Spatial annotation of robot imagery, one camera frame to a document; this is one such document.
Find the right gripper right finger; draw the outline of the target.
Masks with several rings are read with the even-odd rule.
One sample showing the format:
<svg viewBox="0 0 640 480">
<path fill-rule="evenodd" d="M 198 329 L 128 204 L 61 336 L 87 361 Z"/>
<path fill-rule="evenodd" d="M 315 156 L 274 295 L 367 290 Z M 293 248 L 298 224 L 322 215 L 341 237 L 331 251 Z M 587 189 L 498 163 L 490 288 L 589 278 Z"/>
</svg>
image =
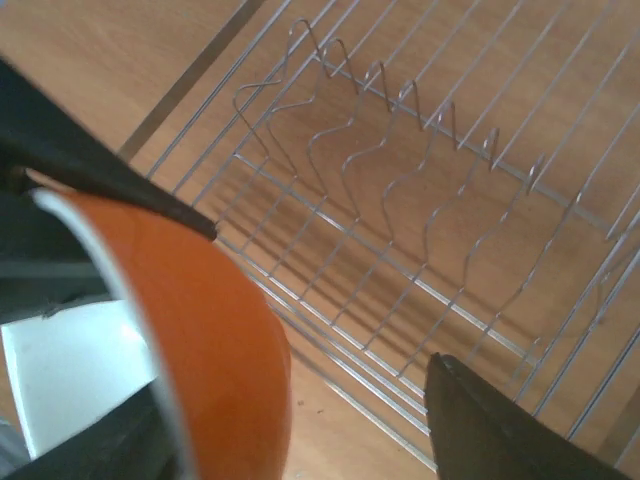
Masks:
<svg viewBox="0 0 640 480">
<path fill-rule="evenodd" d="M 625 479 L 536 420 L 462 361 L 433 354 L 424 403 L 440 479 Z"/>
</svg>

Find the orange bowl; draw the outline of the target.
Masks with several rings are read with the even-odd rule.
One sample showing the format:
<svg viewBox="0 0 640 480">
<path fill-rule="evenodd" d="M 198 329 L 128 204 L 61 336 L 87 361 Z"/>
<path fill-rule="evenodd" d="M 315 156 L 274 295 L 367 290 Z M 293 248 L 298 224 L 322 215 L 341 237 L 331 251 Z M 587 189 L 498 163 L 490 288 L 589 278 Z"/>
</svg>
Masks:
<svg viewBox="0 0 640 480">
<path fill-rule="evenodd" d="M 291 353 L 261 289 L 213 242 L 148 210 L 39 189 L 151 353 L 157 399 L 191 479 L 279 479 L 292 429 Z"/>
</svg>

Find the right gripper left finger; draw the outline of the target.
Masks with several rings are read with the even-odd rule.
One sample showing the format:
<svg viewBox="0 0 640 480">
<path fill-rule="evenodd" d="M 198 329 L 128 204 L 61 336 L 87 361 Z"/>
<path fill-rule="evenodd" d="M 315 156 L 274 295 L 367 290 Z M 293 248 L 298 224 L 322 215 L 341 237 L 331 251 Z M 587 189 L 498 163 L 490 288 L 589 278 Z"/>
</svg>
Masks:
<svg viewBox="0 0 640 480">
<path fill-rule="evenodd" d="M 171 219 L 214 240 L 216 223 L 121 160 L 6 60 L 1 61 L 1 163 Z"/>
</svg>

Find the wire dish rack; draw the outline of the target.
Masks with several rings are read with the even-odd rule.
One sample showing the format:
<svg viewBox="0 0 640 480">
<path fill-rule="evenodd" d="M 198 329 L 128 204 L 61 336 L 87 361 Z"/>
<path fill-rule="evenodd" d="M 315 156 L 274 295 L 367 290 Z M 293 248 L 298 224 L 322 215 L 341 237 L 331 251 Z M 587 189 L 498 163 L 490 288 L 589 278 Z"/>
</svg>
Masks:
<svg viewBox="0 0 640 480">
<path fill-rule="evenodd" d="M 639 474 L 639 5 L 240 1 L 121 156 L 435 469 L 433 353 Z"/>
</svg>

